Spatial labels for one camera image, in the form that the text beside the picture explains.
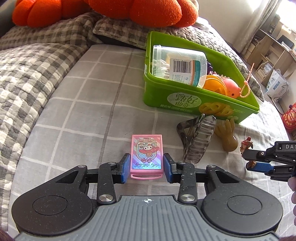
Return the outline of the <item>right hand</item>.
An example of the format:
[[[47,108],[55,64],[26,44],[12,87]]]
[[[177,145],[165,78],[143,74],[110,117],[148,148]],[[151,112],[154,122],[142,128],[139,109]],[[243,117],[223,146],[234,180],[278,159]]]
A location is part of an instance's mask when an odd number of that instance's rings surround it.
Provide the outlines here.
[[[294,205],[296,205],[296,177],[291,177],[288,180],[288,186],[293,191],[291,201]],[[296,206],[293,208],[293,215],[296,216]]]

